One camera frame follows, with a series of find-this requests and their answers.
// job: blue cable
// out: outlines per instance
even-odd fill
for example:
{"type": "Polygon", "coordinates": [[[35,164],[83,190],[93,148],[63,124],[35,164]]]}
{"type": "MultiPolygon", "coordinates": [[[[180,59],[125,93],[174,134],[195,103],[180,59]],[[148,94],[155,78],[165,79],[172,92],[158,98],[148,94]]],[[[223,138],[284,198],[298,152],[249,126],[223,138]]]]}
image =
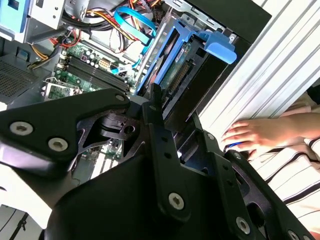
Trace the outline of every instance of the blue cable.
{"type": "Polygon", "coordinates": [[[234,146],[237,146],[237,145],[239,145],[239,144],[242,144],[242,141],[240,141],[240,142],[235,142],[235,143],[232,143],[232,144],[229,144],[229,145],[225,146],[224,152],[226,152],[227,149],[229,149],[229,148],[231,148],[231,147],[234,147],[234,146]]]}
{"type": "Polygon", "coordinates": [[[134,69],[139,65],[139,63],[141,62],[142,56],[146,54],[146,52],[148,51],[149,47],[151,46],[151,44],[153,42],[153,38],[156,36],[156,32],[157,31],[156,31],[156,26],[152,21],[150,21],[145,16],[141,15],[137,11],[135,11],[135,10],[133,10],[133,9],[127,7],[127,6],[118,7],[114,12],[114,19],[120,25],[120,27],[123,30],[125,30],[127,33],[130,33],[135,38],[139,39],[142,42],[142,44],[145,45],[145,47],[143,48],[143,50],[142,50],[142,52],[141,52],[141,54],[139,56],[139,59],[138,59],[138,61],[136,63],[134,63],[132,65],[129,64],[127,66],[119,67],[119,68],[111,70],[111,72],[113,74],[117,74],[120,71],[124,72],[124,71],[129,70],[129,69],[134,69]],[[128,15],[138,19],[141,23],[145,24],[149,28],[151,28],[152,29],[152,32],[151,32],[151,37],[152,38],[149,38],[148,36],[143,34],[141,31],[137,30],[136,28],[131,26],[129,23],[127,23],[126,20],[124,20],[120,16],[120,13],[128,14],[128,15]]]}

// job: finger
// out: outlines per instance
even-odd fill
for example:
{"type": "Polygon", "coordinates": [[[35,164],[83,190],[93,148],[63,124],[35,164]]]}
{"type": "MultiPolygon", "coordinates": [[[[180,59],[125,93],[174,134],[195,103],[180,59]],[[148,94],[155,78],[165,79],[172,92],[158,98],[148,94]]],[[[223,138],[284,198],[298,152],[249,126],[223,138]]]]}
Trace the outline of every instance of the finger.
{"type": "Polygon", "coordinates": [[[257,149],[257,145],[252,141],[246,141],[238,145],[230,147],[228,150],[236,150],[238,152],[253,151],[257,149]]]}
{"type": "Polygon", "coordinates": [[[239,127],[247,127],[247,126],[249,126],[248,120],[236,121],[234,124],[231,125],[230,129],[235,129],[235,128],[239,128],[239,127]]]}
{"type": "Polygon", "coordinates": [[[252,133],[246,132],[246,133],[242,133],[239,135],[227,137],[222,141],[222,143],[226,146],[226,145],[230,145],[230,144],[235,144],[235,143],[239,143],[239,142],[247,142],[247,141],[251,141],[251,140],[253,140],[252,133]]]}
{"type": "Polygon", "coordinates": [[[245,134],[250,132],[250,129],[248,128],[248,126],[241,126],[241,127],[237,127],[237,128],[233,128],[228,130],[223,136],[222,136],[222,140],[235,136],[235,135],[241,135],[241,134],[245,134]]]}

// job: ram slot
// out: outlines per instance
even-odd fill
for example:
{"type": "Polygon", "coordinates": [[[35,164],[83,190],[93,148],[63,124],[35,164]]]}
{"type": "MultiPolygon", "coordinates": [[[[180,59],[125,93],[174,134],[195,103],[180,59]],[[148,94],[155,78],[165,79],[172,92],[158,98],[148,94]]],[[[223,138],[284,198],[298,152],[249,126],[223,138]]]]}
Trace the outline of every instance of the ram slot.
{"type": "Polygon", "coordinates": [[[88,65],[88,64],[84,63],[83,61],[76,59],[74,57],[72,57],[69,60],[68,65],[78,69],[81,72],[89,74],[90,76],[92,76],[96,79],[99,79],[99,80],[111,85],[112,87],[114,87],[116,89],[122,90],[124,92],[128,91],[128,89],[129,89],[128,84],[124,83],[124,81],[121,78],[119,78],[109,72],[105,72],[105,71],[102,71],[102,70],[97,69],[95,67],[92,67],[91,65],[88,65]]]}

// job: human hand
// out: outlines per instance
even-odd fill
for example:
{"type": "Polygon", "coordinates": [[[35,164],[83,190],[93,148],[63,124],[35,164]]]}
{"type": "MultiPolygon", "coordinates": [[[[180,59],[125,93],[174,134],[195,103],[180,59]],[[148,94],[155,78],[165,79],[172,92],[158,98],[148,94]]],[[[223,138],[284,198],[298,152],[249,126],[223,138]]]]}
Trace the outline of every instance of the human hand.
{"type": "Polygon", "coordinates": [[[234,123],[222,136],[222,143],[239,152],[249,151],[249,159],[255,159],[293,137],[293,126],[286,117],[253,119],[234,123]]]}

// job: striped shirt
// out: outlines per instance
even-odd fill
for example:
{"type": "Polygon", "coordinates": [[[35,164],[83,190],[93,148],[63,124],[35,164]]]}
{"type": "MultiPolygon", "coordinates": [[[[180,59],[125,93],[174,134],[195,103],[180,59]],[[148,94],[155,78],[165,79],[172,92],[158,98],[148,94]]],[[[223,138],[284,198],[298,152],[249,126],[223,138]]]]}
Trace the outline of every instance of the striped shirt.
{"type": "MultiPolygon", "coordinates": [[[[303,107],[307,110],[291,108],[284,115],[319,112],[309,104],[303,107]]],[[[320,234],[320,137],[297,138],[250,163],[300,222],[320,234]]]]}

